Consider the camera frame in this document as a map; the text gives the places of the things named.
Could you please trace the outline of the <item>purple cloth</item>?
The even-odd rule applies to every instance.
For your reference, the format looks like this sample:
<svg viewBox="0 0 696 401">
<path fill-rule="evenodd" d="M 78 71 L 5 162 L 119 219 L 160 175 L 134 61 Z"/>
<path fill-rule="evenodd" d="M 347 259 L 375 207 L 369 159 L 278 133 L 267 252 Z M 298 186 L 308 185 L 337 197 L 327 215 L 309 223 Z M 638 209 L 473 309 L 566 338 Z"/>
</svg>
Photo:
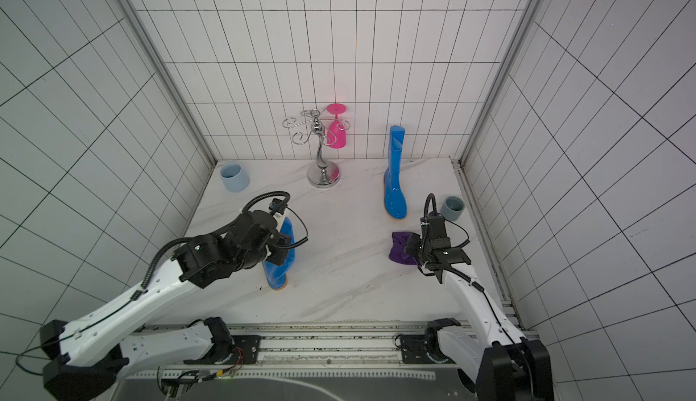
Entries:
<svg viewBox="0 0 696 401">
<path fill-rule="evenodd" d="M 417 265 L 416 257 L 420 252 L 421 237 L 412 232 L 393 232 L 391 234 L 393 246 L 389 252 L 389 259 L 401 265 Z"/>
</svg>

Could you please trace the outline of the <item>blue rubber boot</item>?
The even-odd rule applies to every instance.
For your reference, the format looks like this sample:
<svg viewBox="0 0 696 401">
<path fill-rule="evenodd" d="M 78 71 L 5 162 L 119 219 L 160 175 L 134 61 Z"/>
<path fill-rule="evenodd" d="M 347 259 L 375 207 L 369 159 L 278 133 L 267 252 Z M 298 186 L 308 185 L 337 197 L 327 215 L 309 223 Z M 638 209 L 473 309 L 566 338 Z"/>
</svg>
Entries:
<svg viewBox="0 0 696 401">
<path fill-rule="evenodd" d="M 295 243 L 294 229 L 292 222 L 285 219 L 280 229 L 283 240 L 282 245 L 293 245 Z M 263 268 L 268 286 L 279 291 L 287 284 L 287 274 L 295 262 L 295 249 L 273 250 L 269 258 L 264 261 Z"/>
<path fill-rule="evenodd" d="M 391 126 L 388 138 L 388 167 L 384 173 L 384 206 L 394 219 L 406 218 L 408 207 L 401 189 L 400 173 L 405 129 Z"/>
</svg>

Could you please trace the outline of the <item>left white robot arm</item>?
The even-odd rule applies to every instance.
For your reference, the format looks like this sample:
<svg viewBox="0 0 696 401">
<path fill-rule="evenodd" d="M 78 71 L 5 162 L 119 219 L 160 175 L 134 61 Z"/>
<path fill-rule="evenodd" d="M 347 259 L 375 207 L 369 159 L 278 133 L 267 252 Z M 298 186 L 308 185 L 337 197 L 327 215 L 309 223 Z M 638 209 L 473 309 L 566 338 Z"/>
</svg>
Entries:
<svg viewBox="0 0 696 401">
<path fill-rule="evenodd" d="M 80 319 L 54 319 L 40 330 L 43 388 L 56 400 L 92 400 L 118 381 L 182 362 L 231 368 L 245 351 L 220 317 L 161 333 L 139 332 L 156 314 L 208 286 L 267 260 L 292 243 L 281 229 L 283 208 L 244 210 L 210 234 L 167 243 L 140 284 Z"/>
</svg>

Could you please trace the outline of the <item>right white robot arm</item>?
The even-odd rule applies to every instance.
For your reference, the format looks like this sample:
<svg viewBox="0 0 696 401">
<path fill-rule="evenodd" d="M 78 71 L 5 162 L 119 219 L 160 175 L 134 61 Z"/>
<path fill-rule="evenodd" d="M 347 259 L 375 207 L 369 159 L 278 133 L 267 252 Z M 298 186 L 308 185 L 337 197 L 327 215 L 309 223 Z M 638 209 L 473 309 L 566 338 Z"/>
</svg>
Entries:
<svg viewBox="0 0 696 401">
<path fill-rule="evenodd" d="M 423 275 L 451 294 L 471 331 L 454 319 L 429 322 L 424 335 L 429 360 L 453 362 L 462 385 L 478 400 L 554 400 L 547 348 L 529 339 L 494 303 L 463 246 L 451 243 L 446 222 L 441 214 L 425 214 L 422 233 L 409 238 L 407 254 Z"/>
</svg>

